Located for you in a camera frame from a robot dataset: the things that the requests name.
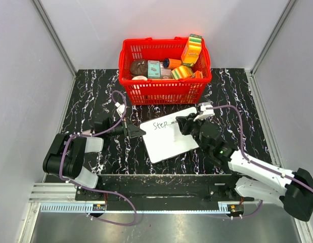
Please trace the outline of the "small white whiteboard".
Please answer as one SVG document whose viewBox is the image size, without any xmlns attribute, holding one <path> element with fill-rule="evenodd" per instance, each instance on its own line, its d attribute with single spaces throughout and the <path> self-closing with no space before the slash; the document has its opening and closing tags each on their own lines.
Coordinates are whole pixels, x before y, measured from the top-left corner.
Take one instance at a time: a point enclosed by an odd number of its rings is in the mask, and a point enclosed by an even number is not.
<svg viewBox="0 0 313 243">
<path fill-rule="evenodd" d="M 192 136 L 181 134 L 178 123 L 169 124 L 177 116 L 196 112 L 195 107 L 190 107 L 140 124 L 140 129 L 146 132 L 143 141 L 152 164 L 198 148 Z"/>
</svg>

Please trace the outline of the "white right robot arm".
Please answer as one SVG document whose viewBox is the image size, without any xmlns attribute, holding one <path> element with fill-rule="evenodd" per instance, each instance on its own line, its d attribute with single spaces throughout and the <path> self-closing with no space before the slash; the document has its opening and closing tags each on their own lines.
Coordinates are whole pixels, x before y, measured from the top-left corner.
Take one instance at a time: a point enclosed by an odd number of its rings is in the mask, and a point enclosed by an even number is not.
<svg viewBox="0 0 313 243">
<path fill-rule="evenodd" d="M 236 183 L 224 188 L 226 198 L 252 197 L 282 207 L 290 216 L 307 222 L 313 214 L 313 177 L 299 168 L 292 171 L 271 164 L 228 144 L 217 125 L 190 113 L 175 121 L 184 136 L 191 136 L 210 162 L 226 174 L 236 174 Z"/>
</svg>

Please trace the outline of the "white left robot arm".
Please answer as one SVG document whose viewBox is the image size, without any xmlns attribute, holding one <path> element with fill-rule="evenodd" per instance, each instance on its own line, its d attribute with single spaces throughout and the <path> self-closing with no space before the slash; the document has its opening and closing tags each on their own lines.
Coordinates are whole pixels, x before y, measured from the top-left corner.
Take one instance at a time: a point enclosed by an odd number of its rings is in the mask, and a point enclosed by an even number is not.
<svg viewBox="0 0 313 243">
<path fill-rule="evenodd" d="M 71 140 L 69 135 L 58 133 L 43 161 L 43 171 L 86 187 L 86 194 L 93 200 L 99 200 L 103 197 L 104 188 L 98 184 L 98 175 L 84 167 L 84 156 L 103 151 L 108 148 L 112 137 L 120 135 L 130 139 L 146 135 L 146 132 L 125 117 L 116 122 L 111 118 L 96 121 L 83 136 Z"/>
</svg>

